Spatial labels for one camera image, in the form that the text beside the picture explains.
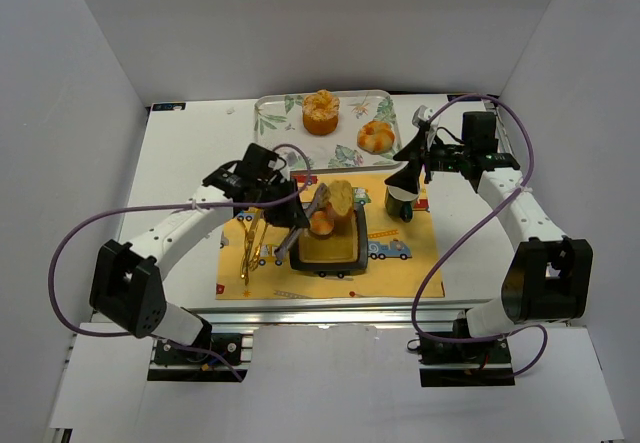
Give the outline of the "small round bread roll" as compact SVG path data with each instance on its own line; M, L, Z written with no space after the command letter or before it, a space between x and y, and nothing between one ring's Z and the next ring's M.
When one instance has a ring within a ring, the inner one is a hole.
M310 218L309 231L317 237L329 237L335 228L334 220L324 210L315 211Z

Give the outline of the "herb bread slice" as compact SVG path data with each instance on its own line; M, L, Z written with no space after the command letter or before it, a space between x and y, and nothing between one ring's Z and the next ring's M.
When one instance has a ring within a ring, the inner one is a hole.
M334 180L328 185L328 190L325 210L333 222L334 231L340 232L349 223L354 211L353 187L347 180Z

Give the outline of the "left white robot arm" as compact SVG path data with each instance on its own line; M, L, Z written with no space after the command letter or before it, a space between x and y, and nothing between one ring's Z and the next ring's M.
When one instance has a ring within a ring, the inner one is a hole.
M205 177L188 202L160 223L124 243L105 243L97 256L91 307L136 338L154 336L208 349L210 323L168 303L163 281L201 240L247 208L261 210L274 227L309 224L285 158L255 143L242 159Z

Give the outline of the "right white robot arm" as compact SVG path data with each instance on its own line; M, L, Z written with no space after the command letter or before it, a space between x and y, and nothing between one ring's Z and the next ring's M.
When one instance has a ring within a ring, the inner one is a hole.
M496 116L466 112L462 135L447 144L426 107L413 116L415 137L396 155L403 168L385 181L387 213L411 221L421 184L433 173L456 173L491 207L514 249L498 297L465 310L454 324L455 341L484 342L527 322L571 320L586 308L593 250L554 224L510 153L498 150Z

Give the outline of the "green mug white inside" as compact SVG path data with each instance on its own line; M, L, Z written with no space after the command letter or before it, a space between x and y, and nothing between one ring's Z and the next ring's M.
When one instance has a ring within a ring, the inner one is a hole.
M385 195L387 214L403 222L410 222L413 218L413 209L418 198L418 193L411 193L399 187L388 185Z

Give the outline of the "floral white serving tray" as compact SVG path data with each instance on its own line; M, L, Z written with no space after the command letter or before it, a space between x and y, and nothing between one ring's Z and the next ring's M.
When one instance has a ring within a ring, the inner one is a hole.
M305 129L302 94L258 99L254 105L254 142L268 149L283 143L293 144L318 172L399 166L393 156L402 143L389 93L383 90L337 91L335 96L340 100L338 126L325 136L313 135ZM373 120L389 124L394 134L392 147L380 154L366 151L357 144L359 130Z

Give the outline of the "gold fork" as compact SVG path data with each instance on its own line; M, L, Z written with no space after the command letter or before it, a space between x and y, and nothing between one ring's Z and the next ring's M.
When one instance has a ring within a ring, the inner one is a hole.
M252 257L252 248L255 240L255 234L256 234L257 226L261 216L262 216L262 211L257 210L252 220L249 222L249 224L243 223L242 225L242 228L244 230L244 240L243 240L243 255L241 260L240 276L244 281L245 285L249 283L249 277L250 277L249 262Z

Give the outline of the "gold spoon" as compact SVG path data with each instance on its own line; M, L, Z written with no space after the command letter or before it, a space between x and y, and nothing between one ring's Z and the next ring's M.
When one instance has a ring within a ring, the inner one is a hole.
M260 256L261 256L261 248L263 245L264 237L266 235L266 231L268 228L268 224L264 225L262 232L260 233L260 237L255 244L255 248L252 250L252 257L249 262L249 270L254 271L259 266Z

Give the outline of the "yellow vehicle print placemat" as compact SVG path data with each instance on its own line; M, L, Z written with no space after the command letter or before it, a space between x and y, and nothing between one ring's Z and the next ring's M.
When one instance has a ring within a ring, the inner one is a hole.
M216 297L219 300L329 299L398 297L411 298L430 268L438 251L427 191L422 189L405 223L392 218L385 209L384 173L343 173L341 179L353 187L354 204L364 206L367 223L368 264L364 271L343 278L320 277L291 268L289 252L283 261L275 250L286 232L267 228L259 266L251 272L248 285L241 273L244 230L255 210L240 213L222 230Z

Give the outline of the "square black brown plate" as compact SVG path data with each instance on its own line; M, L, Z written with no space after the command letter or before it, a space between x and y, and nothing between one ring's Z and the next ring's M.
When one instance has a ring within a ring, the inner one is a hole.
M356 202L350 217L336 220L329 235L305 229L289 251L289 262L297 271L343 278L366 269L367 250L366 214L364 206Z

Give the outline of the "tall sugared brioche cake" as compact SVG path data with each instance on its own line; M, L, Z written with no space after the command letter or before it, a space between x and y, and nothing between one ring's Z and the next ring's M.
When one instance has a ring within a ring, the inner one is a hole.
M303 125L315 136L334 132L339 123L340 100L328 90L318 90L304 97Z

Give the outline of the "aluminium table frame rail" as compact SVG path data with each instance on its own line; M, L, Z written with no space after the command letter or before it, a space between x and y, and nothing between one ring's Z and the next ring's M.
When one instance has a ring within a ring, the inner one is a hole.
M212 324L229 325L332 325L400 324L410 325L410 309L405 307L311 308L285 310L217 311L204 313Z

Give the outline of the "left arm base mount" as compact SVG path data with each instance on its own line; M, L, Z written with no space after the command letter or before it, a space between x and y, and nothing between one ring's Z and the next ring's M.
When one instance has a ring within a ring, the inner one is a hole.
M159 339L153 347L147 371L150 382L239 383L252 359L253 329L214 326L208 353L176 348Z

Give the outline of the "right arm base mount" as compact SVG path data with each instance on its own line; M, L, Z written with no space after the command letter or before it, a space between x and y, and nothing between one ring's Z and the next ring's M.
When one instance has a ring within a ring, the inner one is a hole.
M407 342L406 350L418 357L423 388L515 385L506 341L453 344L419 336Z

